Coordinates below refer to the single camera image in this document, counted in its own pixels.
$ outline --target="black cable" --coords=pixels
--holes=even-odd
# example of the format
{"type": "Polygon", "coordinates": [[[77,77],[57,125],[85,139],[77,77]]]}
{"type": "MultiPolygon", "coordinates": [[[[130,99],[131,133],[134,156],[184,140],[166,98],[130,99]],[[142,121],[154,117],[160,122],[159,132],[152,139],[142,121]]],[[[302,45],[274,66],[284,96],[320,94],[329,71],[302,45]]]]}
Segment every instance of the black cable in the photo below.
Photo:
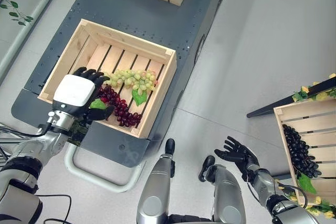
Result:
{"type": "Polygon", "coordinates": [[[291,188],[291,189],[299,190],[303,194],[303,196],[304,196],[304,203],[305,204],[303,205],[303,208],[305,209],[307,207],[307,205],[308,205],[308,198],[307,198],[306,193],[301,188],[296,187],[296,186],[284,185],[284,184],[281,184],[281,183],[279,183],[279,186],[282,186],[284,188],[288,187],[288,188],[291,188]]]}
{"type": "Polygon", "coordinates": [[[71,209],[71,203],[72,203],[72,199],[70,195],[67,194],[52,194],[52,195],[37,195],[38,197],[67,197],[69,198],[69,208],[68,208],[68,212],[67,215],[65,216],[64,220],[60,220],[60,219],[55,219],[55,218],[49,218],[49,219],[45,219],[43,221],[43,224],[46,224],[47,221],[56,221],[56,222],[62,222],[62,224],[72,224],[70,222],[67,221],[69,213],[70,213],[70,209],[71,209]]]}
{"type": "Polygon", "coordinates": [[[248,187],[248,189],[250,190],[250,192],[251,192],[251,194],[253,195],[253,197],[256,199],[256,201],[258,201],[258,202],[260,203],[259,199],[258,199],[258,198],[255,196],[255,194],[252,192],[252,189],[251,189],[249,183],[247,183],[247,187],[248,187]]]}
{"type": "Polygon", "coordinates": [[[3,131],[3,132],[13,133],[13,134],[20,135],[20,136],[39,137],[39,136],[45,135],[47,133],[48,129],[50,128],[50,126],[51,126],[51,123],[46,123],[46,127],[43,129],[43,131],[40,134],[23,133],[23,132],[15,131],[15,130],[12,130],[12,129],[9,129],[9,128],[3,127],[3,126],[0,126],[0,130],[3,131]]]}

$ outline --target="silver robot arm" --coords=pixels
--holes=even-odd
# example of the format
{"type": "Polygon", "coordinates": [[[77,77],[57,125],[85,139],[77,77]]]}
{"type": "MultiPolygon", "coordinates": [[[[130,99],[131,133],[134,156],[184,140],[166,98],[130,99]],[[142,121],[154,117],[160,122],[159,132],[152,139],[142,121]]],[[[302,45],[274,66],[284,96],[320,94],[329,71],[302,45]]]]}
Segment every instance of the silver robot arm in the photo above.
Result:
{"type": "Polygon", "coordinates": [[[230,136],[228,140],[224,145],[227,151],[215,150],[216,155],[235,162],[243,180],[250,182],[257,192],[259,203],[272,215],[273,224],[318,224],[304,208],[284,196],[270,172],[259,167],[258,159],[250,149],[230,136]]]}
{"type": "Polygon", "coordinates": [[[92,109],[88,113],[91,101],[108,78],[101,72],[85,70],[80,68],[63,78],[44,130],[19,143],[0,170],[0,224],[35,223],[43,208],[35,195],[38,177],[48,161],[64,147],[75,119],[86,113],[90,120],[102,120],[112,113],[113,108],[92,109]]]}

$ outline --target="green plant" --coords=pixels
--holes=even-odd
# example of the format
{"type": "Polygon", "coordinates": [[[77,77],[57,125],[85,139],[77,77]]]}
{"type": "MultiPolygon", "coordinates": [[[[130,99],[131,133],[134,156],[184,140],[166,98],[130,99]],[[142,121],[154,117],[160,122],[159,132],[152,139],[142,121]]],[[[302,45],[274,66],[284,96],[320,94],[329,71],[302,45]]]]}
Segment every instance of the green plant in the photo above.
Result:
{"type": "Polygon", "coordinates": [[[6,4],[0,4],[0,8],[8,9],[12,8],[12,12],[9,12],[10,17],[12,17],[13,21],[17,21],[17,23],[21,26],[26,26],[26,22],[30,23],[34,20],[33,17],[26,16],[25,14],[19,12],[18,7],[19,5],[15,1],[4,0],[6,4]]]}

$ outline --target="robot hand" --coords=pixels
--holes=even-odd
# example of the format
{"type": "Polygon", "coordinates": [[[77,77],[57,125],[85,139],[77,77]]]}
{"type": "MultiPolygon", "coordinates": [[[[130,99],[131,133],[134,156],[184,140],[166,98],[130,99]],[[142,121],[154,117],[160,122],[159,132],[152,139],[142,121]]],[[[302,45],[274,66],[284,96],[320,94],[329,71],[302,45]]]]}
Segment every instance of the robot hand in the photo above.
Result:
{"type": "Polygon", "coordinates": [[[105,110],[89,109],[91,102],[97,96],[104,81],[110,78],[102,72],[85,67],[77,69],[73,74],[64,76],[55,91],[52,107],[54,111],[68,113],[76,118],[86,115],[89,120],[103,120],[108,118],[114,107],[105,110]]]}
{"type": "Polygon", "coordinates": [[[224,145],[224,149],[227,149],[227,151],[216,149],[215,154],[221,159],[234,162],[243,174],[243,180],[246,181],[248,167],[252,164],[259,166],[258,158],[249,148],[240,144],[233,137],[228,136],[227,139],[225,140],[226,145],[224,145]]]}

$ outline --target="concrete floor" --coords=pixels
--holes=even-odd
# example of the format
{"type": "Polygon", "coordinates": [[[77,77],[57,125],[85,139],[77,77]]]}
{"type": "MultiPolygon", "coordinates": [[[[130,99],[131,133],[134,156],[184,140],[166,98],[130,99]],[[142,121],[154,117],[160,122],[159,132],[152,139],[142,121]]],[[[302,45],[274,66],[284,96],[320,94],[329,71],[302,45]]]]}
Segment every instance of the concrete floor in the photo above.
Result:
{"type": "MultiPolygon", "coordinates": [[[[32,127],[12,117],[10,108],[73,2],[52,0],[26,41],[0,87],[0,122],[32,132],[32,127]]],[[[223,0],[166,135],[176,141],[170,213],[210,217],[213,187],[200,183],[197,174],[204,157],[221,148],[228,135],[249,146],[261,166],[273,174],[288,171],[275,117],[247,119],[246,113],[336,71],[335,17],[336,0],[223,0]]],[[[0,50],[5,51],[11,40],[4,29],[0,33],[0,50]]],[[[148,160],[135,188],[123,194],[112,194],[68,173],[65,150],[42,171],[38,193],[70,194],[68,221],[74,224],[135,223],[142,188],[163,147],[148,160]]],[[[76,159],[117,182],[124,182],[131,171],[87,151],[80,151],[76,159]]],[[[271,223],[238,169],[217,161],[240,182],[247,223],[271,223]]],[[[43,202],[38,223],[65,216],[66,199],[44,198],[43,202]]],[[[336,223],[323,217],[322,222],[336,223]]]]}

